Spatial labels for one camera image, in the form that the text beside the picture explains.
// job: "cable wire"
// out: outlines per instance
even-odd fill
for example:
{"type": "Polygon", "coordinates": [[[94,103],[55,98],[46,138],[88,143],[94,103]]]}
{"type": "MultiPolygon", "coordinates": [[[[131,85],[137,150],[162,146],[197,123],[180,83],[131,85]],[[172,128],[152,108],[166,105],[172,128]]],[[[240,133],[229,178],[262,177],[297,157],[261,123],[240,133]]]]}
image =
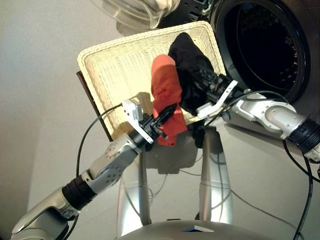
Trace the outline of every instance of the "cable wire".
{"type": "MultiPolygon", "coordinates": [[[[241,196],[239,196],[234,190],[231,189],[230,191],[231,191],[238,199],[240,199],[242,202],[244,202],[245,204],[249,205],[250,207],[252,207],[252,208],[254,208],[254,209],[256,209],[256,210],[258,210],[258,211],[260,211],[260,212],[262,212],[262,213],[264,213],[264,214],[266,214],[266,215],[268,215],[268,216],[270,216],[270,217],[272,217],[272,218],[274,218],[274,219],[277,219],[277,220],[279,220],[279,221],[287,224],[288,226],[292,227],[294,230],[297,229],[297,227],[296,227],[295,225],[293,225],[291,222],[286,221],[286,220],[284,220],[284,219],[282,219],[282,218],[280,218],[280,217],[277,217],[277,216],[275,216],[275,215],[273,215],[273,214],[271,214],[271,213],[269,213],[269,212],[267,212],[267,211],[265,211],[265,210],[262,210],[262,209],[258,208],[257,206],[252,205],[252,204],[249,203],[248,201],[244,200],[241,196]]],[[[301,237],[302,240],[305,239],[304,236],[302,235],[302,233],[300,234],[300,237],[301,237]]]]}
{"type": "MultiPolygon", "coordinates": [[[[78,155],[77,155],[77,158],[76,158],[76,170],[75,170],[75,176],[76,177],[79,177],[79,168],[80,168],[80,156],[81,156],[81,151],[82,151],[82,148],[83,148],[83,145],[84,145],[84,142],[85,142],[85,139],[90,131],[90,129],[95,125],[95,123],[101,119],[105,114],[107,114],[108,112],[118,108],[122,106],[121,104],[118,104],[116,106],[113,106],[111,108],[109,108],[108,110],[104,111],[103,113],[101,113],[91,124],[90,126],[87,128],[87,130],[85,131],[83,137],[82,137],[82,140],[81,140],[81,143],[80,143],[80,146],[79,146],[79,150],[78,150],[78,155]]],[[[63,238],[63,240],[67,240],[71,233],[74,231],[75,227],[76,227],[76,224],[78,222],[78,218],[79,218],[79,215],[75,216],[74,217],[74,220],[73,220],[73,224],[69,230],[69,232],[65,235],[65,237],[63,238]]]]}
{"type": "Polygon", "coordinates": [[[310,203],[311,203],[312,193],[313,193],[313,184],[314,183],[313,183],[313,176],[312,176],[310,163],[309,163],[308,159],[305,156],[303,158],[304,158],[304,162],[305,162],[306,169],[308,171],[308,176],[309,176],[309,190],[308,190],[308,197],[306,198],[304,210],[303,210],[299,225],[296,228],[293,240],[297,240],[298,237],[301,235],[301,230],[302,230],[302,228],[303,228],[303,226],[305,224],[306,218],[307,218],[307,214],[308,214],[310,203]]]}
{"type": "MultiPolygon", "coordinates": [[[[274,219],[277,219],[277,220],[283,222],[284,224],[290,226],[290,227],[293,228],[294,230],[297,230],[298,227],[295,226],[295,225],[293,225],[291,222],[289,222],[289,221],[287,221],[287,220],[284,220],[284,219],[282,219],[282,218],[280,218],[280,217],[277,217],[277,216],[275,216],[275,215],[273,215],[273,214],[271,214],[271,213],[269,213],[269,212],[267,212],[267,211],[265,211],[265,210],[262,210],[261,208],[259,208],[259,207],[257,207],[257,206],[254,206],[253,204],[251,204],[251,203],[249,203],[248,201],[244,200],[241,196],[239,196],[239,195],[238,195],[234,190],[232,190],[232,189],[230,189],[230,191],[229,191],[228,194],[225,196],[225,198],[224,198],[221,202],[219,202],[217,205],[213,206],[213,207],[211,208],[211,210],[216,209],[216,208],[218,208],[219,206],[223,205],[223,203],[228,199],[228,197],[230,196],[231,193],[234,194],[239,200],[241,200],[241,201],[244,202],[245,204],[249,205],[250,207],[252,207],[252,208],[254,208],[254,209],[256,209],[256,210],[258,210],[258,211],[260,211],[260,212],[262,212],[262,213],[264,213],[264,214],[266,214],[266,215],[268,215],[268,216],[270,216],[270,217],[272,217],[272,218],[274,218],[274,219]]],[[[301,240],[304,240],[304,239],[305,239],[302,233],[300,233],[300,238],[301,238],[301,240]]]]}
{"type": "MultiPolygon", "coordinates": [[[[283,147],[284,147],[284,150],[286,152],[286,154],[289,156],[289,158],[292,160],[292,162],[302,171],[304,172],[306,175],[309,175],[308,172],[297,162],[297,160],[295,160],[295,158],[291,155],[289,149],[288,149],[288,146],[287,146],[287,142],[286,140],[282,140],[282,143],[283,143],[283,147]]],[[[320,183],[320,180],[317,179],[316,177],[312,176],[312,179],[315,180],[316,182],[320,183]]]]}
{"type": "Polygon", "coordinates": [[[243,95],[241,95],[241,96],[239,96],[239,97],[231,100],[230,102],[228,102],[228,103],[224,106],[224,108],[222,108],[207,124],[205,124],[205,125],[203,126],[203,128],[208,127],[213,121],[215,121],[218,117],[220,117],[221,114],[222,114],[225,110],[227,110],[229,107],[231,107],[233,104],[236,104],[238,101],[243,100],[243,99],[245,99],[246,97],[248,97],[248,96],[250,96],[250,95],[252,95],[252,94],[273,94],[273,95],[278,96],[279,98],[281,98],[285,103],[289,104],[288,100],[287,100],[284,96],[282,96],[281,94],[279,94],[279,93],[277,93],[277,92],[275,92],[275,91],[268,91],[268,90],[251,91],[251,92],[245,93],[245,94],[243,94],[243,95]]]}
{"type": "Polygon", "coordinates": [[[191,173],[191,172],[188,172],[188,171],[185,171],[185,170],[182,170],[182,169],[179,169],[179,171],[185,173],[185,174],[189,174],[189,175],[192,175],[192,176],[201,176],[201,174],[194,174],[194,173],[191,173]]]}

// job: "washing machine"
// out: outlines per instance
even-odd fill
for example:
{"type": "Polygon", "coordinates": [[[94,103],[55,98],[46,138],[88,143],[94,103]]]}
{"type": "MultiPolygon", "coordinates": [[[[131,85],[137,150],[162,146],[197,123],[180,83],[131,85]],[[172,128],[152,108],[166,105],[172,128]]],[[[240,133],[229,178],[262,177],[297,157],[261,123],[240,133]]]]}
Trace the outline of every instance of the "washing machine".
{"type": "MultiPolygon", "coordinates": [[[[320,124],[319,0],[96,1],[136,31],[209,22],[230,78],[243,89],[284,95],[298,113],[320,124]]],[[[268,134],[232,112],[225,120],[268,134]]]]}

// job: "white floor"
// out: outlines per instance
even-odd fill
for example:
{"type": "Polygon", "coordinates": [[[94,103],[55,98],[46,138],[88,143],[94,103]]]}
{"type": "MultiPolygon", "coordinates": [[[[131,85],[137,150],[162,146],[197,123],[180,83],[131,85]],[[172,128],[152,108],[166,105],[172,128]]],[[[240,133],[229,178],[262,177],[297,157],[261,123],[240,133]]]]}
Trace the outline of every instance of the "white floor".
{"type": "MultiPolygon", "coordinates": [[[[78,53],[120,38],[115,22],[88,0],[0,1],[0,236],[32,206],[75,175],[81,137],[95,118],[76,72],[78,53]]],[[[278,141],[218,125],[231,186],[250,203],[298,225],[308,178],[288,159],[278,141]]],[[[108,141],[99,124],[89,134],[80,170],[102,154],[108,141]]],[[[201,161],[189,172],[199,174],[201,161]]],[[[148,170],[155,192],[164,175],[148,170]]],[[[200,177],[169,175],[151,206],[153,222],[193,219],[200,177]]],[[[118,186],[98,196],[81,213],[70,239],[113,240],[118,186]]],[[[320,186],[303,234],[320,236],[320,186]]],[[[233,197],[234,224],[274,239],[291,239],[294,229],[233,197]]]]}

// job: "washing machine door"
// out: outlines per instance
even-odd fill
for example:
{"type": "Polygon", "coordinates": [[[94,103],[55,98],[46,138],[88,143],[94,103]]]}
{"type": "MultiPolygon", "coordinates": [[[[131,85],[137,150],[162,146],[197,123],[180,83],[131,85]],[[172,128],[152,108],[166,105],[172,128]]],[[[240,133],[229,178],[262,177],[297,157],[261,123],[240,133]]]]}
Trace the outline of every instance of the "washing machine door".
{"type": "MultiPolygon", "coordinates": [[[[210,23],[230,77],[243,89],[284,95],[298,113],[319,124],[319,2],[315,6],[309,5],[317,1],[306,0],[215,2],[210,23]]],[[[237,116],[230,122],[257,128],[237,116]]]]}
{"type": "Polygon", "coordinates": [[[91,0],[117,22],[138,30],[151,30],[174,11],[180,0],[91,0]]]}

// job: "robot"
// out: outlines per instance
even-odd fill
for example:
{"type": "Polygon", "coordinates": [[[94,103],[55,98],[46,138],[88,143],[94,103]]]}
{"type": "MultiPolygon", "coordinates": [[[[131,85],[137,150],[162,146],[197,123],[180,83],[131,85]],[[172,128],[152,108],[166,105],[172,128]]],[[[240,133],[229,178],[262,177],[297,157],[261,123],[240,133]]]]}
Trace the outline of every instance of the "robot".
{"type": "MultiPolygon", "coordinates": [[[[320,161],[320,125],[313,120],[299,115],[287,102],[269,99],[262,93],[268,91],[250,91],[237,87],[237,81],[223,75],[217,75],[199,67],[195,71],[195,83],[204,94],[208,103],[197,109],[200,119],[215,114],[212,122],[226,111],[232,111],[248,121],[258,122],[272,133],[280,135],[299,148],[303,155],[313,162],[320,161]]],[[[145,150],[145,145],[152,144],[157,137],[166,137],[160,127],[172,116],[176,104],[166,107],[157,118],[143,117],[138,102],[124,100],[122,107],[133,130],[112,141],[106,151],[78,177],[63,187],[59,187],[38,205],[28,211],[12,230],[11,240],[65,240],[68,237],[69,221],[74,220],[82,208],[98,194],[112,187],[121,179],[124,170],[145,150]]],[[[211,152],[216,145],[221,145],[219,134],[207,123],[203,152],[211,152]]],[[[209,158],[203,164],[206,169],[212,167],[209,158]]],[[[200,195],[210,195],[213,190],[206,174],[201,176],[200,195]]],[[[225,223],[210,221],[211,211],[203,206],[199,211],[201,220],[171,220],[151,223],[148,214],[140,219],[143,227],[130,232],[120,240],[131,239],[257,239],[265,238],[247,232],[244,229],[225,223]]]]}

